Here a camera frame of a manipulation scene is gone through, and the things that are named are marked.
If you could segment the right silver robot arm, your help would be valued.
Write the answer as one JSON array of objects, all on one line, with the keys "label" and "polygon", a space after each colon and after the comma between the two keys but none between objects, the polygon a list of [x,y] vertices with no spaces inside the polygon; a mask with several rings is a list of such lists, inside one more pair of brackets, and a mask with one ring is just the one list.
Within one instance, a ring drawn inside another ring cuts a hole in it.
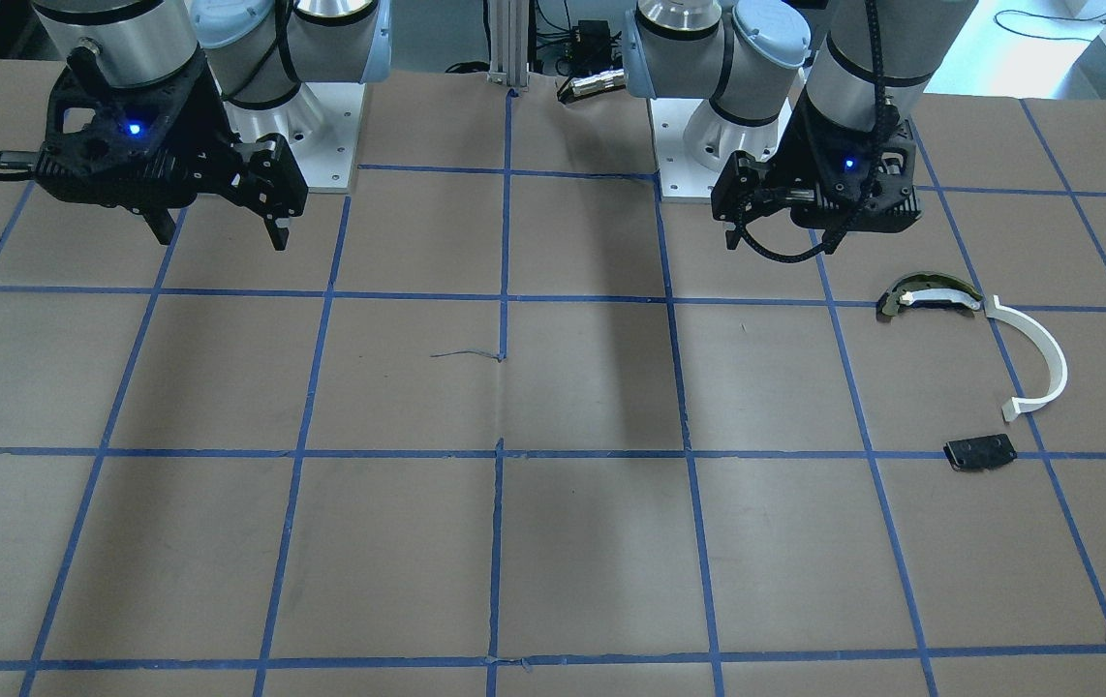
[{"label": "right silver robot arm", "polygon": [[317,83],[380,82],[388,1],[35,1],[66,59],[30,167],[62,202],[138,215],[161,245],[171,211],[211,194],[247,208],[274,250],[305,211],[327,136]]}]

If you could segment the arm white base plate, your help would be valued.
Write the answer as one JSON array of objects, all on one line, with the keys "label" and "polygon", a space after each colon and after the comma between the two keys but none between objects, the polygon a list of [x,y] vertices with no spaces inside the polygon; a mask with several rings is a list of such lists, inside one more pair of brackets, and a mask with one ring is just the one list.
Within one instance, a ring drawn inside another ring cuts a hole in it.
[{"label": "arm white base plate", "polygon": [[735,150],[755,162],[773,158],[792,115],[787,98],[776,119],[760,127],[722,119],[708,98],[651,98],[649,110],[662,198],[672,202],[708,202]]},{"label": "arm white base plate", "polygon": [[269,110],[225,105],[225,110],[243,141],[283,134],[310,193],[348,194],[367,94],[366,84],[305,83],[285,105]]}]

